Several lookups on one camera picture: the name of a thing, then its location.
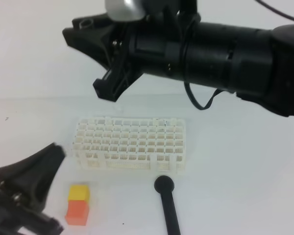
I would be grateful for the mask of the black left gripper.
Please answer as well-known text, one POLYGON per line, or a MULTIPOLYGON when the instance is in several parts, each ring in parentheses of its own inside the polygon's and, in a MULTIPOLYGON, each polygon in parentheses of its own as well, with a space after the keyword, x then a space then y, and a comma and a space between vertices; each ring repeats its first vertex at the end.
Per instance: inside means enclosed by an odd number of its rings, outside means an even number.
POLYGON ((52 143, 28 158, 0 167, 0 235, 20 235, 21 228, 35 235, 64 231, 56 219, 35 211, 44 210, 65 156, 63 148, 52 143))

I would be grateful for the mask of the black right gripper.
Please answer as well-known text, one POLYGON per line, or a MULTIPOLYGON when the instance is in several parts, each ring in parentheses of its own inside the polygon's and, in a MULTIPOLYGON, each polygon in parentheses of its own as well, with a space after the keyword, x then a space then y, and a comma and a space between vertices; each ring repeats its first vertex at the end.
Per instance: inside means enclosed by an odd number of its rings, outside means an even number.
POLYGON ((100 99, 116 102, 144 73, 189 83, 185 60, 190 30, 200 20, 197 1, 143 0, 143 6, 146 16, 139 21, 116 22, 101 14, 73 19, 62 31, 69 47, 110 68, 93 83, 100 99), (114 23, 124 31, 111 66, 114 23))

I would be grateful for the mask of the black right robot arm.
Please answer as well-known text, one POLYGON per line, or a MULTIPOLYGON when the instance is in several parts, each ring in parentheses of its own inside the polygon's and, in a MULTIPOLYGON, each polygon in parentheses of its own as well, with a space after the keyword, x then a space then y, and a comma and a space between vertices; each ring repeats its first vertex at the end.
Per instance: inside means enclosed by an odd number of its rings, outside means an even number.
POLYGON ((142 74, 215 88, 280 116, 294 116, 294 23, 272 30, 203 23, 194 0, 108 0, 108 17, 125 26, 107 73, 93 86, 116 101, 142 74))

